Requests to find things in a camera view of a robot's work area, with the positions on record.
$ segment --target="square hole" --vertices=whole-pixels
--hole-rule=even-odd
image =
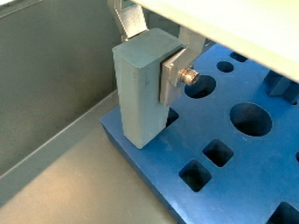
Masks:
[[[179,114],[173,111],[172,108],[169,108],[168,117],[167,117],[167,123],[165,128],[175,122],[175,120],[179,118]]]
[[[247,57],[244,57],[243,55],[237,54],[236,52],[233,52],[229,57],[236,60],[237,62],[245,62],[248,60]]]
[[[287,202],[281,202],[265,224],[299,224],[297,210]]]
[[[195,159],[181,168],[179,175],[195,192],[197,192],[211,180],[211,173]]]
[[[219,139],[215,139],[203,149],[203,154],[217,167],[221,167],[232,158],[233,151]]]

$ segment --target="gray wall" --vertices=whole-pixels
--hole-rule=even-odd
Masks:
[[[0,174],[115,89],[119,39],[107,0],[44,0],[0,18]]]

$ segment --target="metal bracket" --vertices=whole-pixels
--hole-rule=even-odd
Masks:
[[[185,47],[163,63],[160,103],[169,106],[183,92],[183,83],[192,85],[199,73],[192,69],[192,62],[201,54],[207,39],[181,26],[180,37]]]
[[[127,0],[107,0],[107,2],[123,41],[148,31],[140,5]],[[160,103],[164,106],[169,106],[181,94],[183,83],[192,85],[199,79],[199,73],[192,69],[192,62],[207,45],[207,39],[183,26],[179,39],[185,47],[163,63]]]
[[[143,8],[127,0],[107,0],[116,26],[121,33],[121,40],[128,41],[135,35],[148,31]]]

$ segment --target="white panel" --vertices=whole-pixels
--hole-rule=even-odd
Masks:
[[[13,0],[0,0],[0,5],[10,3]]]
[[[299,82],[299,1],[133,2]]]

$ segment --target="blue fixture plate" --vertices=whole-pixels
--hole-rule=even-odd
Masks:
[[[299,105],[267,95],[268,69],[241,61],[221,45],[196,59],[200,98],[185,88],[172,104],[179,118],[141,150],[119,108],[100,119],[179,223],[299,223]]]

